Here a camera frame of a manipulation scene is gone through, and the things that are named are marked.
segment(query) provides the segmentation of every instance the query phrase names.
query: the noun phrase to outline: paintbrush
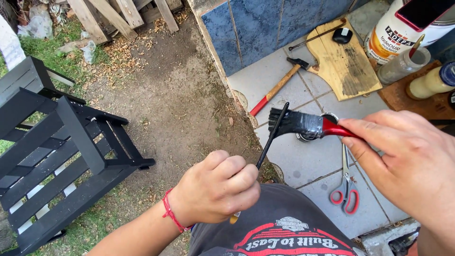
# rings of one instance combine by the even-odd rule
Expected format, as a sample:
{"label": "paintbrush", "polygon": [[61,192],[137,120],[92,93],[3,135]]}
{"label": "paintbrush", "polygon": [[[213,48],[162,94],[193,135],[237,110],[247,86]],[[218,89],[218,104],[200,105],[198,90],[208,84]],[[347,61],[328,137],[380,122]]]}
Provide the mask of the paintbrush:
{"label": "paintbrush", "polygon": [[420,46],[422,41],[424,40],[425,34],[421,35],[418,39],[417,42],[412,46],[411,50],[409,51],[409,58],[412,58],[414,55],[415,51],[417,51],[417,48]]}
{"label": "paintbrush", "polygon": [[[268,130],[273,131],[281,114],[281,109],[272,108],[268,116]],[[326,135],[339,135],[360,138],[346,128],[343,128],[327,118],[287,110],[276,137],[286,133],[300,133],[306,138],[322,138]]]}

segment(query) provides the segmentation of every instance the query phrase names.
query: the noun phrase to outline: hammer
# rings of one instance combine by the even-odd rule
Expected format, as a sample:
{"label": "hammer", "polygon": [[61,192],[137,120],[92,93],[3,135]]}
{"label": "hammer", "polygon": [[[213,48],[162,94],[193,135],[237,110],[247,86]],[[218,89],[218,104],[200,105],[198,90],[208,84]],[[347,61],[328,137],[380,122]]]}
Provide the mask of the hammer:
{"label": "hammer", "polygon": [[267,95],[262,98],[261,101],[250,111],[250,114],[252,116],[256,116],[259,111],[279,92],[281,88],[291,79],[291,77],[297,72],[299,68],[302,68],[304,70],[308,70],[310,67],[310,64],[307,62],[301,60],[301,59],[291,59],[289,57],[286,58],[286,60],[292,64],[294,64],[294,67],[275,85],[268,93]]}

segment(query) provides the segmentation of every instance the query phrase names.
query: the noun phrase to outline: gray t-shirt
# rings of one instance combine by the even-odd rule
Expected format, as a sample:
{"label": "gray t-shirt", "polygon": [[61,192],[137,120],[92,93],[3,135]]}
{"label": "gray t-shirt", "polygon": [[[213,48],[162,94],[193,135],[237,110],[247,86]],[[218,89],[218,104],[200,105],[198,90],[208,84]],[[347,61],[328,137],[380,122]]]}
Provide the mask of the gray t-shirt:
{"label": "gray t-shirt", "polygon": [[196,224],[188,256],[363,256],[354,246],[304,194],[263,184],[235,224]]}

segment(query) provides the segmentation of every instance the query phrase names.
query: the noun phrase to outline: scissors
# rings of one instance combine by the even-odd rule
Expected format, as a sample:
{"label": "scissors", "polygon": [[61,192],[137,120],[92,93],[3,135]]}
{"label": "scissors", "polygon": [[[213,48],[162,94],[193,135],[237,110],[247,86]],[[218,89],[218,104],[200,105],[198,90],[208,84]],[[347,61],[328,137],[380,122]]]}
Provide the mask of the scissors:
{"label": "scissors", "polygon": [[[352,193],[355,195],[354,208],[348,210],[348,207],[351,205]],[[335,200],[334,196],[336,194],[340,195],[339,200]],[[343,145],[343,180],[341,181],[341,185],[330,193],[330,202],[334,205],[343,203],[343,211],[348,215],[353,215],[359,208],[359,191],[349,175],[349,156],[346,145]]]}

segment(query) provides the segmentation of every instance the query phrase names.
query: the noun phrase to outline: smartphone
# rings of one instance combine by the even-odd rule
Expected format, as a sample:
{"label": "smartphone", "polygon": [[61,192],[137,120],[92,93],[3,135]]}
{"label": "smartphone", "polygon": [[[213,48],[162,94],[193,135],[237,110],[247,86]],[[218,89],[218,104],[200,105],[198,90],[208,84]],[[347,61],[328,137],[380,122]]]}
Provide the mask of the smartphone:
{"label": "smartphone", "polygon": [[453,5],[455,0],[411,0],[395,12],[395,17],[415,31],[421,32]]}

